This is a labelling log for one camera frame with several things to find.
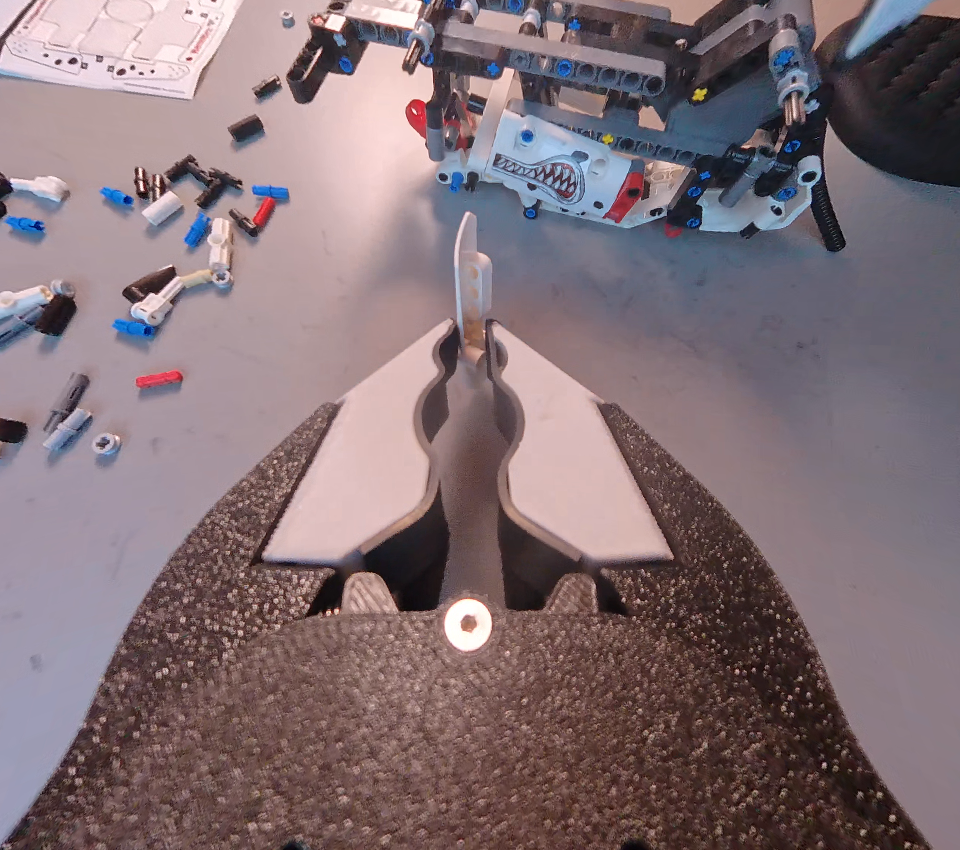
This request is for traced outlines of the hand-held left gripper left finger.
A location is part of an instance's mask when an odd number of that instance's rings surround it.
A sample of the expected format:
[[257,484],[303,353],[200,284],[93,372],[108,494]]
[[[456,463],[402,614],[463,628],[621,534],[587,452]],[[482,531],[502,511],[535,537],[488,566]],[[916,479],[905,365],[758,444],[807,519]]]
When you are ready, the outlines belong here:
[[441,322],[346,393],[264,561],[347,565],[426,514],[439,486],[432,443],[449,416],[458,354],[456,323]]

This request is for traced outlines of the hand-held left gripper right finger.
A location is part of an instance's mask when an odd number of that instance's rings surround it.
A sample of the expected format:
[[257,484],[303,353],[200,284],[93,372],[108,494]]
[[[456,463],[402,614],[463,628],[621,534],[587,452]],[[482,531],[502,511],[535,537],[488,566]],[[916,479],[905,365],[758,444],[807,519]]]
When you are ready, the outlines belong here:
[[508,444],[498,492],[510,520],[588,565],[671,561],[599,397],[498,322],[486,325],[486,345]]

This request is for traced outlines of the white toy panel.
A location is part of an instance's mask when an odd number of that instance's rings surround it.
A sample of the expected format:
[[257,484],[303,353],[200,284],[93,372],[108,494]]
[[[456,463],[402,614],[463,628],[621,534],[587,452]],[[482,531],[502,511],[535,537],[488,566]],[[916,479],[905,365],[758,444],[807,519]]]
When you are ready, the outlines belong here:
[[486,319],[493,304],[493,262],[477,248],[477,220],[465,212],[453,252],[461,363],[475,368],[486,358]]

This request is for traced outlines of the grey desk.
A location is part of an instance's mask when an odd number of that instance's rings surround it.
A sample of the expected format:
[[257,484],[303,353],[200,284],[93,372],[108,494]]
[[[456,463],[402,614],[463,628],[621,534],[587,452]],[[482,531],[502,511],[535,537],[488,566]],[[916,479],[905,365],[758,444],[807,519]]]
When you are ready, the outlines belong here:
[[[374,47],[311,104],[256,101],[326,0],[246,0],[197,96],[176,101],[2,79],[2,170],[54,174],[60,207],[12,199],[44,235],[2,225],[2,288],[63,278],[59,339],[2,349],[2,833],[62,758],[114,646],[206,511],[324,401],[453,312],[452,244],[475,206],[494,314],[620,404],[724,504],[772,564],[838,698],[931,844],[958,837],[958,193],[876,172],[829,139],[847,247],[789,229],[670,239],[543,214],[498,188],[437,185],[407,100],[429,76]],[[295,25],[283,28],[282,10]],[[228,126],[258,114],[265,133]],[[233,285],[183,292],[150,340],[117,334],[132,281],[208,248],[185,236],[203,190],[159,227],[135,168],[187,154],[243,182],[205,212],[234,225]],[[135,378],[179,370],[178,386]],[[86,429],[50,455],[42,427],[73,372]]]

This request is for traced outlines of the pile of small toy parts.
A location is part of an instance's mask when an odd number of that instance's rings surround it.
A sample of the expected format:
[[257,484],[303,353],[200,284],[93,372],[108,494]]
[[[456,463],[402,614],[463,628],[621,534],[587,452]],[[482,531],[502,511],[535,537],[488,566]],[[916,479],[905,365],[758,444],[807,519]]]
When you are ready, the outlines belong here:
[[[193,177],[203,189],[197,197],[197,213],[184,242],[190,249],[205,244],[206,264],[199,270],[186,273],[179,273],[175,265],[167,265],[129,283],[122,291],[129,304],[129,317],[115,319],[111,325],[118,335],[150,340],[162,327],[183,292],[206,285],[222,291],[229,290],[234,284],[234,225],[249,237],[256,238],[270,220],[277,200],[289,198],[289,191],[285,187],[255,185],[251,193],[261,199],[252,218],[235,209],[230,209],[226,218],[211,218],[206,210],[224,191],[241,190],[243,182],[216,168],[205,170],[193,155],[187,154],[164,173],[150,175],[142,167],[134,168],[136,195],[147,201],[140,213],[150,227],[165,224],[185,208],[169,187],[185,175]],[[45,232],[43,220],[8,214],[5,200],[12,194],[27,194],[61,203],[68,196],[68,188],[63,180],[50,175],[19,178],[2,173],[2,222],[13,231],[40,235]],[[77,309],[76,290],[64,280],[53,280],[49,284],[38,284],[22,290],[2,290],[2,347],[28,332],[37,332],[50,338],[60,337]],[[82,372],[73,372],[54,401],[42,427],[46,435],[42,448],[48,454],[58,454],[90,424],[91,412],[80,407],[81,399],[90,386],[89,378]],[[180,385],[183,378],[179,370],[171,370],[139,376],[134,383],[139,390],[167,388]],[[29,427],[25,422],[2,417],[2,449],[22,443],[28,433]]]

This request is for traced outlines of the white sticker sheet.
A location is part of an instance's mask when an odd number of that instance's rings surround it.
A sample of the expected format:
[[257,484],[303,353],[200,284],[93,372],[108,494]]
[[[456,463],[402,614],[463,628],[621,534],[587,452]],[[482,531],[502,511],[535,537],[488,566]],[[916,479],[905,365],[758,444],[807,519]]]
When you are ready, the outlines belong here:
[[4,35],[1,72],[191,100],[243,0],[33,0]]

